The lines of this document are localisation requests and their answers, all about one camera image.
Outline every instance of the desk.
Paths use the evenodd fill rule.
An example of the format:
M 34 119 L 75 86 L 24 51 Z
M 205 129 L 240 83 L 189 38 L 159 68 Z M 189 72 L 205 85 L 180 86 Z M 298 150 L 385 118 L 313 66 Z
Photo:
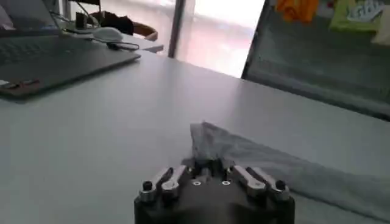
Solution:
M 74 35 L 75 37 L 87 38 L 92 37 L 92 34 L 86 35 Z M 140 46 L 140 50 L 149 51 L 153 53 L 157 53 L 164 50 L 164 45 L 160 44 L 158 41 L 149 41 L 142 38 L 134 37 L 131 35 L 123 34 L 123 42 L 138 44 Z
M 142 181 L 191 150 L 190 123 L 389 175 L 390 123 L 140 51 L 25 104 L 0 100 L 0 223 L 133 223 Z

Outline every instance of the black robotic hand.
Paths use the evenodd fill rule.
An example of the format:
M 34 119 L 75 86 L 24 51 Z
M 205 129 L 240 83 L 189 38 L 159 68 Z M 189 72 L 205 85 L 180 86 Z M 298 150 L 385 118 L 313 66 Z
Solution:
M 189 159 L 145 181 L 134 210 L 136 224 L 293 224 L 295 202 L 260 168 Z

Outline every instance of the white mouse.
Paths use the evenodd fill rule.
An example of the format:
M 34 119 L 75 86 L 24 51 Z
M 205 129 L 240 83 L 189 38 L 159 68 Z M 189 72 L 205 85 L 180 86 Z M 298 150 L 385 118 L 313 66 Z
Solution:
M 123 40 L 122 33 L 112 27 L 100 27 L 93 32 L 93 37 L 103 41 L 120 42 Z

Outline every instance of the laptop keyboard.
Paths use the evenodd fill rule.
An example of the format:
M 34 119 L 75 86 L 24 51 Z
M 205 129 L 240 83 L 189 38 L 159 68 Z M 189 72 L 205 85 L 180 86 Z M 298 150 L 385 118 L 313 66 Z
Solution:
M 0 43 L 0 66 L 35 58 L 76 54 L 97 48 L 96 44 L 75 38 L 13 38 Z

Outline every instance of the laptop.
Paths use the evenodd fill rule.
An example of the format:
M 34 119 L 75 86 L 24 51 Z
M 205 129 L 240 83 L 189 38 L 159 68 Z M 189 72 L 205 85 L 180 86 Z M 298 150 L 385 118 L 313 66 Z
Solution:
M 65 35 L 42 0 L 0 0 L 0 94 L 27 97 L 141 56 Z

